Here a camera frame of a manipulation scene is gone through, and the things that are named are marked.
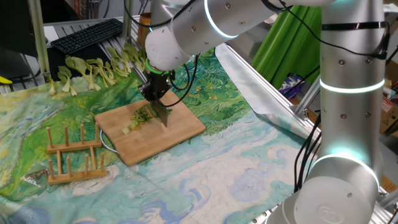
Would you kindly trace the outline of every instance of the black keyboard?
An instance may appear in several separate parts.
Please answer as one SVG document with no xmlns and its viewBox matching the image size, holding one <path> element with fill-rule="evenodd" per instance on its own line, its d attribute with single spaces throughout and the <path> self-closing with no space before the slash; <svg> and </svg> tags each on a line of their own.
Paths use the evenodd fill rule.
<svg viewBox="0 0 398 224">
<path fill-rule="evenodd" d="M 117 19 L 109 19 L 80 30 L 74 34 L 59 38 L 58 40 L 51 42 L 51 45 L 65 54 L 71 54 L 92 44 L 114 37 L 122 31 L 122 22 Z"/>
</svg>

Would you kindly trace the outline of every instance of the knife blade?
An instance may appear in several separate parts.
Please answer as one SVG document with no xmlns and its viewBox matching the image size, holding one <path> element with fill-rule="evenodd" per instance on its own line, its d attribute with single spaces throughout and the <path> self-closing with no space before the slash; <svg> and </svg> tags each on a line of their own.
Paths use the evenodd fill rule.
<svg viewBox="0 0 398 224">
<path fill-rule="evenodd" d="M 153 101 L 150 103 L 150 106 L 157 113 L 160 121 L 167 128 L 167 108 L 162 106 L 158 101 Z"/>
</svg>

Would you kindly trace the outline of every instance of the black cable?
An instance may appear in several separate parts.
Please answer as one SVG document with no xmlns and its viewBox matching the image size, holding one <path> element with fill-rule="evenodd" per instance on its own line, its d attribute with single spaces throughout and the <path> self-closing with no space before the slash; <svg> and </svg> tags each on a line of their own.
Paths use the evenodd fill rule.
<svg viewBox="0 0 398 224">
<path fill-rule="evenodd" d="M 173 104 L 171 104 L 171 105 L 164 105 L 164 104 L 159 100 L 159 98 L 157 97 L 157 94 L 156 94 L 156 93 L 157 93 L 157 86 L 155 86 L 155 98 L 156 98 L 156 101 L 157 101 L 160 105 L 162 105 L 162 106 L 164 106 L 164 107 L 175 106 L 175 105 L 179 104 L 179 103 L 188 95 L 189 91 L 190 91 L 191 88 L 192 88 L 193 82 L 195 81 L 195 77 L 196 77 L 196 74 L 197 74 L 199 56 L 200 56 L 200 54 L 198 54 L 198 55 L 196 56 L 196 60 L 195 60 L 195 69 L 194 69 L 194 71 L 193 71 L 192 80 L 191 80 L 191 82 L 190 82 L 190 84 L 189 84 L 189 87 L 188 87 L 187 91 L 184 93 L 184 95 L 181 97 L 181 99 L 179 99 L 177 102 L 175 102 L 175 103 L 173 103 Z"/>
<path fill-rule="evenodd" d="M 321 40 L 319 37 L 317 37 L 317 35 L 315 35 L 315 33 L 311 30 L 311 28 L 302 20 L 302 19 L 300 19 L 299 18 L 299 16 L 297 16 L 296 14 L 294 14 L 287 6 L 286 6 L 286 3 L 284 3 L 282 0 L 279 0 L 279 2 L 284 6 L 284 8 L 285 8 L 285 10 L 286 11 L 288 11 L 292 16 L 294 16 L 297 20 L 299 20 L 300 22 L 301 22 L 301 24 L 303 24 L 307 29 L 308 29 L 308 31 L 310 31 L 310 33 L 314 36 L 314 38 L 316 38 L 318 41 L 320 41 L 321 43 L 323 43 L 323 44 L 326 44 L 326 45 L 329 45 L 329 46 L 332 46 L 332 47 L 336 47 L 336 48 L 339 48 L 339 49 L 342 49 L 342 50 L 345 50 L 345 51 L 347 51 L 347 52 L 349 52 L 349 53 L 352 53 L 352 54 L 355 54 L 355 55 L 360 55 L 360 56 L 368 56 L 368 57 L 374 57 L 374 58 L 378 58 L 378 59 L 380 59 L 381 58 L 381 54 L 362 54 L 362 53 L 357 53 L 357 52 L 353 52 L 352 50 L 349 50 L 349 49 L 347 49 L 347 48 L 345 48 L 345 47 L 342 47 L 342 46 L 339 46 L 339 45 L 335 45 L 335 44 L 331 44 L 331 43 L 328 43 L 328 42 L 325 42 L 325 41 L 323 41 L 323 40 Z M 388 25 L 387 25 L 387 27 L 388 27 L 388 33 L 390 32 L 390 24 L 389 23 L 387 23 Z"/>
<path fill-rule="evenodd" d="M 145 25 L 145 24 L 142 24 L 142 23 L 136 21 L 136 20 L 132 17 L 132 15 L 131 15 L 130 12 L 128 11 L 128 9 L 127 9 L 126 0 L 124 0 L 124 10 L 125 10 L 125 12 L 127 13 L 127 15 L 130 17 L 130 19 L 133 21 L 133 23 L 135 23 L 135 24 L 137 24 L 137 25 L 139 25 L 139 26 L 145 27 L 145 28 L 156 28 L 156 27 L 161 27 L 161 26 L 164 26 L 164 25 L 169 24 L 169 23 L 172 21 L 172 19 L 176 19 L 178 16 L 181 15 L 181 13 L 183 13 L 185 10 L 187 10 L 188 7 L 189 7 L 194 1 L 196 1 L 196 0 L 190 0 L 186 5 L 184 5 L 184 7 L 181 8 L 181 10 L 179 10 L 178 13 L 176 13 L 176 15 L 175 15 L 173 18 L 168 19 L 168 20 L 166 20 L 166 21 L 164 21 L 164 22 L 161 22 L 160 24 L 155 24 L 155 25 Z"/>
<path fill-rule="evenodd" d="M 315 122 L 311 133 L 309 134 L 308 138 L 306 138 L 306 140 L 304 141 L 303 146 L 301 147 L 301 149 L 299 150 L 296 159 L 294 161 L 294 192 L 296 193 L 299 190 L 299 182 L 297 180 L 297 164 L 299 163 L 299 157 L 301 155 L 301 153 L 303 152 L 304 148 L 308 145 L 311 144 L 311 140 L 312 140 L 312 136 L 315 132 L 315 130 L 317 129 L 318 125 L 320 124 L 321 118 L 320 116 L 318 116 L 317 121 Z"/>
<path fill-rule="evenodd" d="M 286 97 L 289 93 L 291 93 L 293 90 L 295 90 L 297 87 L 299 87 L 301 85 L 301 83 L 303 83 L 305 80 L 307 80 L 308 78 L 311 77 L 312 74 L 314 74 L 319 68 L 321 68 L 321 66 L 318 66 L 317 68 L 315 68 L 314 70 L 312 70 L 312 72 L 310 72 L 308 75 L 306 75 L 303 80 L 301 80 L 298 84 L 296 84 L 295 86 L 293 86 L 293 88 L 289 89 L 286 93 L 284 93 L 284 97 Z"/>
<path fill-rule="evenodd" d="M 386 60 L 386 66 L 391 62 L 392 58 L 398 53 L 398 46 L 392 55 Z"/>
<path fill-rule="evenodd" d="M 312 165 L 313 159 L 315 158 L 315 155 L 317 154 L 317 152 L 318 152 L 318 150 L 319 150 L 320 147 L 321 147 L 321 144 L 319 144 L 318 147 L 317 147 L 317 149 L 315 150 L 315 152 L 313 152 L 313 155 L 312 155 L 312 158 L 311 158 L 311 161 L 310 161 L 310 165 L 309 165 L 309 167 L 308 167 L 307 174 L 306 174 L 306 176 L 305 176 L 305 180 L 307 179 L 308 174 L 310 173 L 310 169 L 311 169 L 311 165 Z"/>
<path fill-rule="evenodd" d="M 29 77 L 29 78 L 20 78 L 20 79 L 18 79 L 18 80 L 10 80 L 10 81 L 12 81 L 12 84 L 15 84 L 15 83 L 24 83 L 24 82 L 31 81 L 32 79 L 38 77 L 40 74 L 41 74 L 41 70 L 39 69 L 39 71 L 37 71 L 37 73 L 36 73 L 34 76 L 32 76 L 32 77 Z"/>
<path fill-rule="evenodd" d="M 184 64 L 185 67 L 185 71 L 187 72 L 187 85 L 184 88 L 179 88 L 174 84 L 174 81 L 172 78 L 170 78 L 170 83 L 172 84 L 173 88 L 175 88 L 178 91 L 183 91 L 186 90 L 189 87 L 189 83 L 191 82 L 191 78 L 190 78 L 190 72 L 188 70 L 188 67 L 186 64 Z"/>
<path fill-rule="evenodd" d="M 103 18 L 106 18 L 106 16 L 108 15 L 108 12 L 109 12 L 109 8 L 111 7 L 111 0 L 108 0 L 108 3 L 107 3 L 107 5 L 106 5 L 106 10 L 105 10 L 105 13 L 104 13 L 104 17 Z"/>
<path fill-rule="evenodd" d="M 311 148 L 308 150 L 307 154 L 304 155 L 303 162 L 301 163 L 300 174 L 298 176 L 298 189 L 301 189 L 303 187 L 303 177 L 304 177 L 305 165 L 307 164 L 308 158 L 311 156 L 311 153 L 314 150 L 315 146 L 318 144 L 318 141 L 320 140 L 320 138 L 321 138 L 321 134 L 318 135 L 318 137 L 312 144 Z"/>
<path fill-rule="evenodd" d="M 138 11 L 138 15 L 141 15 L 141 10 L 142 10 L 142 2 L 141 2 L 141 7 L 139 8 L 139 11 Z"/>
<path fill-rule="evenodd" d="M 149 0 L 147 0 L 147 1 L 145 2 L 145 6 L 144 6 L 144 9 L 142 10 L 142 13 L 145 12 L 145 9 L 147 8 L 148 2 L 149 2 Z"/>
</svg>

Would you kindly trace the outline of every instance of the cutting board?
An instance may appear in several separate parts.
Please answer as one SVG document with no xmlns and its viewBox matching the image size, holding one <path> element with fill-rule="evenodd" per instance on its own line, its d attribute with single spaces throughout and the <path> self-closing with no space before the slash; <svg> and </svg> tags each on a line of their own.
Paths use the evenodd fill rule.
<svg viewBox="0 0 398 224">
<path fill-rule="evenodd" d="M 175 103 L 178 100 L 178 96 L 171 91 L 167 92 L 161 99 L 165 105 Z M 167 127 L 152 118 L 129 134 L 124 134 L 122 129 L 130 125 L 134 112 L 148 103 L 146 100 L 141 100 L 95 116 L 95 120 L 111 140 L 113 146 L 119 152 L 120 158 L 127 166 L 132 166 L 169 149 L 204 132 L 206 129 L 205 125 L 187 106 L 180 102 L 171 107 L 173 111 L 167 118 Z"/>
</svg>

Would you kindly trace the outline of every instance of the green curtain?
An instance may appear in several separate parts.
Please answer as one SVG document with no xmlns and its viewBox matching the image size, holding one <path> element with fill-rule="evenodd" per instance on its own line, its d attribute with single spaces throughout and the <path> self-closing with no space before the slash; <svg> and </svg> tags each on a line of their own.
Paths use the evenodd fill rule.
<svg viewBox="0 0 398 224">
<path fill-rule="evenodd" d="M 320 37 L 320 7 L 294 6 L 291 11 Z M 252 66 L 279 89 L 289 73 L 305 77 L 319 63 L 319 41 L 289 12 L 282 12 L 254 57 Z M 312 83 L 319 73 L 317 71 L 307 81 Z"/>
</svg>

